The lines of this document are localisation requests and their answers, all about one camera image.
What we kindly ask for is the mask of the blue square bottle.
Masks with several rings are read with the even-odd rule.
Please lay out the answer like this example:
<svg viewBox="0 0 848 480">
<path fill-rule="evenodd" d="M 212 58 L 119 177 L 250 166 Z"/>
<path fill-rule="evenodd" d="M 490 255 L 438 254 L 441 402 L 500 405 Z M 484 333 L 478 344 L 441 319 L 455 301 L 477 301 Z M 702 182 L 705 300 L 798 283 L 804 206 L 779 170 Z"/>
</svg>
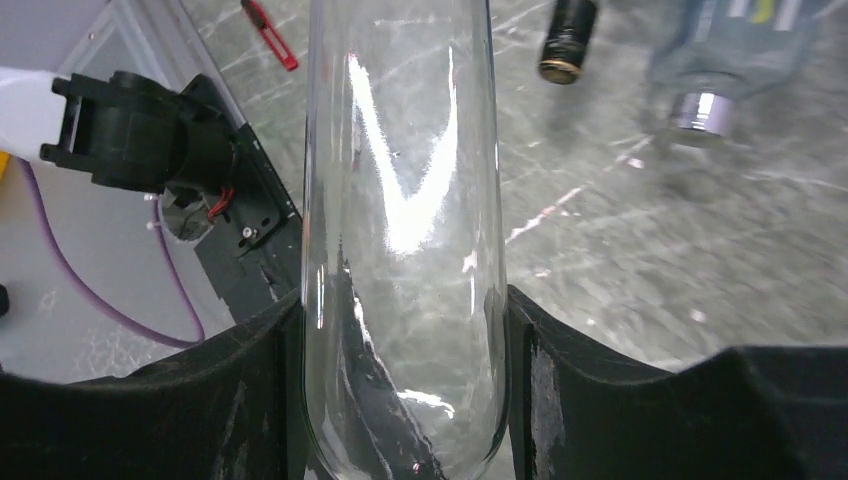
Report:
<svg viewBox="0 0 848 480">
<path fill-rule="evenodd" d="M 789 81 L 816 36 L 824 1 L 673 1 L 647 76 L 671 92 L 662 133 L 694 147 L 723 141 L 736 107 Z"/>
</svg>

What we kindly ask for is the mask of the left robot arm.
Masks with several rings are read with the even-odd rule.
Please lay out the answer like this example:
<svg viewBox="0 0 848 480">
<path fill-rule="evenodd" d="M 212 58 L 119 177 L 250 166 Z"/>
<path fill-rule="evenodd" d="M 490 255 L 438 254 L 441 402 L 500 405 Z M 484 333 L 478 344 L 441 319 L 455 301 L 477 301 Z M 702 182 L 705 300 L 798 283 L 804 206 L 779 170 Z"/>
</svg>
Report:
<svg viewBox="0 0 848 480">
<path fill-rule="evenodd" d="M 236 132 L 204 74 L 177 91 L 121 70 L 107 80 L 1 70 L 2 151 L 87 173 L 96 185 L 216 193 L 239 163 Z"/>
</svg>

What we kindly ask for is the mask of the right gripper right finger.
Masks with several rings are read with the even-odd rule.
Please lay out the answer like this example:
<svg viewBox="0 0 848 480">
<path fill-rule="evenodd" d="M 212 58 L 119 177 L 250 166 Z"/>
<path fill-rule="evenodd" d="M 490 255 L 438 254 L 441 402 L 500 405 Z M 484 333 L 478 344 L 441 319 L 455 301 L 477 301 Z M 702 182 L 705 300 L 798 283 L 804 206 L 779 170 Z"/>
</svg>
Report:
<svg viewBox="0 0 848 480">
<path fill-rule="evenodd" d="M 508 290 L 519 479 L 843 479 L 847 351 L 737 346 L 672 373 Z"/>
</svg>

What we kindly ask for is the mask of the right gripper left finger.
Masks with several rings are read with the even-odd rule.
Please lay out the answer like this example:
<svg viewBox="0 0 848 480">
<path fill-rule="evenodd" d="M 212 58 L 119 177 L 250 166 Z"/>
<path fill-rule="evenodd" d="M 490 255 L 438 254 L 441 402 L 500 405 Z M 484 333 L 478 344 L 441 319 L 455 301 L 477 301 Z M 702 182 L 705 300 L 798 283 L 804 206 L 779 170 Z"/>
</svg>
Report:
<svg viewBox="0 0 848 480">
<path fill-rule="evenodd" d="M 299 295 L 123 377 L 1 377 L 5 479 L 301 479 Z"/>
</svg>

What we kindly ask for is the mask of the clear square liquor bottle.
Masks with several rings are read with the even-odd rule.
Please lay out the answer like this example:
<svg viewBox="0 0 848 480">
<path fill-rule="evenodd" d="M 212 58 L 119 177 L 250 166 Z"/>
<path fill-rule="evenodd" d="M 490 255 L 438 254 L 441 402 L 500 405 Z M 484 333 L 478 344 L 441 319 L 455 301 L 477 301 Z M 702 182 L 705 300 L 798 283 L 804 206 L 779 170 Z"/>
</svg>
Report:
<svg viewBox="0 0 848 480">
<path fill-rule="evenodd" d="M 478 479 L 505 431 L 485 1 L 315 1 L 302 388 L 336 479 Z"/>
</svg>

